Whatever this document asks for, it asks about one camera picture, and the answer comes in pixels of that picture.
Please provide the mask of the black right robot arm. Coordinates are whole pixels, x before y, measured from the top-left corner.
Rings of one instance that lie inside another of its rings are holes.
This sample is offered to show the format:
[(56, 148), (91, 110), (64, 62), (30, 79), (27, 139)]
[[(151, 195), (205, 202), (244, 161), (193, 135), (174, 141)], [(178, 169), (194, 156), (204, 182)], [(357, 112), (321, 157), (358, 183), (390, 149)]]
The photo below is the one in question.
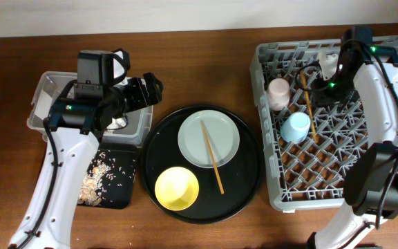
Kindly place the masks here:
[(265, 176), (276, 210), (293, 192), (307, 194), (297, 209), (338, 208), (308, 248), (353, 248), (398, 215), (398, 45), (261, 44), (250, 73), (263, 145), (231, 111), (177, 110), (144, 142), (150, 196), (163, 172), (188, 169), (198, 196), (171, 216), (214, 223), (243, 209)]

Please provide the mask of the yellow bowl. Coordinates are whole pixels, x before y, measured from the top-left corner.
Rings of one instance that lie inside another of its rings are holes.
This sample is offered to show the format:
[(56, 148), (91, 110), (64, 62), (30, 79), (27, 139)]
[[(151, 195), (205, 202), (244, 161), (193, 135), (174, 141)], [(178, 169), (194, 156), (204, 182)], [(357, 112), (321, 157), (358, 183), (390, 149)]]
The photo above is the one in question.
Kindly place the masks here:
[(154, 192), (162, 207), (181, 211), (193, 205), (199, 189), (198, 179), (192, 171), (185, 167), (170, 167), (158, 176)]

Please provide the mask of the blue cup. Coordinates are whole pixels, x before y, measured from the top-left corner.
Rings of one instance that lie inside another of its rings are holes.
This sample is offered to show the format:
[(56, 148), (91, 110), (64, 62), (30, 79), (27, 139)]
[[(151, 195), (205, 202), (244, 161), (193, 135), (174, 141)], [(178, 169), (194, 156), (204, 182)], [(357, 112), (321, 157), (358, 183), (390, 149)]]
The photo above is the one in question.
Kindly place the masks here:
[(305, 140), (310, 129), (310, 117), (303, 112), (295, 112), (283, 123), (280, 129), (285, 142), (299, 144)]

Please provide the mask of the pink cup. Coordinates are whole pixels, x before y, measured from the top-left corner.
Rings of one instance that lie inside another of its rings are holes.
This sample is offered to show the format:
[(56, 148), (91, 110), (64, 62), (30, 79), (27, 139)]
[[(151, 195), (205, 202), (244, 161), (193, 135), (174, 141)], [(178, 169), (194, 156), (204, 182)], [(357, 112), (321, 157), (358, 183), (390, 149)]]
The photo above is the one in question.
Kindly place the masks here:
[(283, 78), (272, 80), (267, 88), (267, 98), (272, 111), (280, 111), (287, 107), (290, 101), (290, 85)]

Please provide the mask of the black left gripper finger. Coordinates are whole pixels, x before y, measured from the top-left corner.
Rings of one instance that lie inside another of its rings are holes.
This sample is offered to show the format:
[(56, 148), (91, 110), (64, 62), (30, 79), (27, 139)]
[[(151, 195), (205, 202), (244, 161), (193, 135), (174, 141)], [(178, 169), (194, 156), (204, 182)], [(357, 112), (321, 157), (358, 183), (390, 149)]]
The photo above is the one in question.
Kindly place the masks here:
[(152, 86), (161, 86), (161, 81), (156, 78), (156, 76), (153, 73), (145, 73), (143, 75), (144, 80), (146, 82), (146, 85), (152, 85)]
[(151, 104), (158, 104), (162, 101), (163, 84), (152, 82), (149, 84), (149, 97)]

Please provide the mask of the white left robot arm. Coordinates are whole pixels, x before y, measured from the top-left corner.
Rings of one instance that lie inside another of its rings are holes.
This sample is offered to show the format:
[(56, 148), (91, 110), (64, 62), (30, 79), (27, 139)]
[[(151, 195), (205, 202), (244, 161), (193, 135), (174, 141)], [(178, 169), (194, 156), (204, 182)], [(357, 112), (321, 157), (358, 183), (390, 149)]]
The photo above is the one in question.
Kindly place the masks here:
[(155, 105), (163, 84), (152, 73), (124, 84), (82, 84), (71, 80), (43, 120), (46, 155), (24, 220), (9, 248), (69, 248), (84, 175), (113, 118)]

